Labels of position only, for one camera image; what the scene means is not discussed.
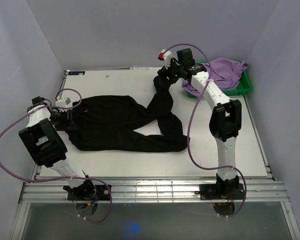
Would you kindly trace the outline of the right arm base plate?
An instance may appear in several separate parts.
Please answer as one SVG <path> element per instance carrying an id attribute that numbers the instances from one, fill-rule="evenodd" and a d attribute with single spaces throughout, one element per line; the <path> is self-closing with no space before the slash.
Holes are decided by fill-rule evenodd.
<path id="1" fill-rule="evenodd" d="M 194 194 L 199 195 L 201 200 L 243 200 L 245 189 L 241 183 L 238 188 L 228 190 L 221 190 L 216 184 L 200 184 Z"/>

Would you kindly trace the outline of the black trousers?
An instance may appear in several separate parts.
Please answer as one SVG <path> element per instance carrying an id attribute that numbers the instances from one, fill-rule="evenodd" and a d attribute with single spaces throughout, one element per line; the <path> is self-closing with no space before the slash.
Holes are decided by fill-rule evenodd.
<path id="1" fill-rule="evenodd" d="M 167 78 L 153 79 L 155 94 L 148 106 L 131 96 L 101 95 L 84 98 L 73 109 L 75 128 L 66 131 L 80 151 L 182 152 L 187 136 L 172 113 L 173 98 Z"/>

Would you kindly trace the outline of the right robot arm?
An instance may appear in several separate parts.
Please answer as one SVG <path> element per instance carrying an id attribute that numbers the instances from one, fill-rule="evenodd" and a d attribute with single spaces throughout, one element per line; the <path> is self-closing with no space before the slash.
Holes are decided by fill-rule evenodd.
<path id="1" fill-rule="evenodd" d="M 218 166 L 216 183 L 201 189 L 201 193 L 211 192 L 227 199 L 240 186 L 236 168 L 235 146 L 242 127 L 242 104 L 225 95 L 212 78 L 212 67 L 205 68 L 197 63 L 190 48 L 177 51 L 177 57 L 168 49 L 163 49 L 158 59 L 164 62 L 157 72 L 168 85 L 183 79 L 199 92 L 197 101 L 204 99 L 211 108 L 209 130 L 217 144 Z"/>

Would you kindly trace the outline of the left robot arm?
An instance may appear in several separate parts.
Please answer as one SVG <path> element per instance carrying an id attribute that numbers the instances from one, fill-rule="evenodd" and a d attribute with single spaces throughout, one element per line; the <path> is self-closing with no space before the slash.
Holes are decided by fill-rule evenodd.
<path id="1" fill-rule="evenodd" d="M 68 177 L 68 186 L 63 189 L 80 200 L 92 200 L 97 194 L 96 187 L 83 170 L 71 165 L 66 156 L 68 149 L 58 134 L 59 131 L 74 131 L 71 109 L 54 109 L 44 97 L 33 98 L 27 108 L 27 126 L 18 132 L 20 139 L 36 165 L 54 170 L 62 177 Z"/>

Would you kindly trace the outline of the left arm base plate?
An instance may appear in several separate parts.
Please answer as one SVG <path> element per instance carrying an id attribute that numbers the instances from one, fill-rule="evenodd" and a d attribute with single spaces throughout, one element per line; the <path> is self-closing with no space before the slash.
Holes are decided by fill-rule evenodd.
<path id="1" fill-rule="evenodd" d="M 74 194 L 73 192 L 68 192 L 66 199 L 68 201 L 89 201 L 94 200 L 99 201 L 109 201 L 110 191 L 105 185 L 97 184 L 90 190 L 84 190 L 83 192 Z"/>

